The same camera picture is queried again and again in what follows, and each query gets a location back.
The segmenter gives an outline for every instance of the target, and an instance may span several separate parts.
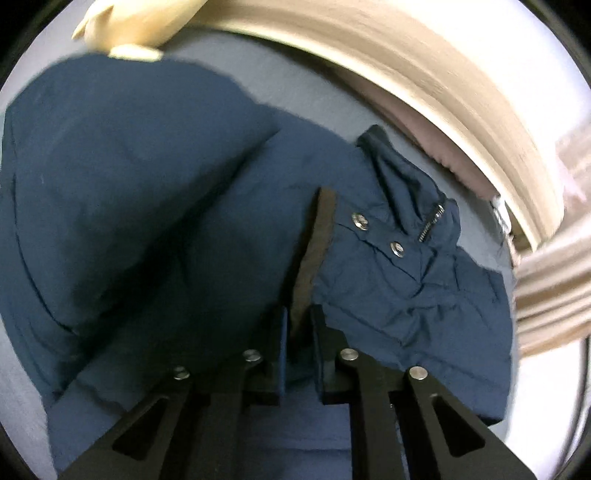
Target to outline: beige curtain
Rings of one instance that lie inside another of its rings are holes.
[[[591,335],[591,120],[557,153],[580,188],[554,238],[515,269],[518,341],[523,355]]]

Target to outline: gray surface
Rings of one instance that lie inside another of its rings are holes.
[[[84,51],[70,34],[92,0],[74,0],[33,42],[0,91],[0,111],[47,65]],[[370,125],[383,124],[359,100],[323,76],[279,53],[269,45],[225,33],[182,31],[167,53],[197,60],[235,78],[258,100],[310,119],[353,141]],[[508,290],[512,275],[506,248],[486,202],[455,181],[435,162],[419,154],[405,139],[387,128],[394,146],[431,175],[457,200],[462,220],[460,245],[481,265],[501,270]],[[49,454],[46,417],[39,395],[18,362],[0,322],[0,421],[34,473],[42,480],[56,477]],[[493,429],[504,437],[508,422]]]

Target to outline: white object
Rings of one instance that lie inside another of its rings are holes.
[[[72,39],[123,59],[155,61],[156,47],[183,28],[207,0],[96,0]]]

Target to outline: brown fabric strip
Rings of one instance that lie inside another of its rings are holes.
[[[320,189],[312,235],[301,261],[292,295],[290,336],[296,343],[305,340],[310,332],[306,319],[312,301],[313,282],[332,241],[335,209],[336,193],[330,189]]]

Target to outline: metal snap button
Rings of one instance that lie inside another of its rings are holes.
[[[365,218],[360,213],[354,213],[353,215],[351,215],[351,218],[353,219],[353,223],[355,224],[355,226],[358,229],[360,229],[360,230],[367,230],[368,229],[369,222],[368,222],[367,218]]]
[[[390,243],[390,248],[397,257],[402,258],[404,256],[404,248],[398,242]]]

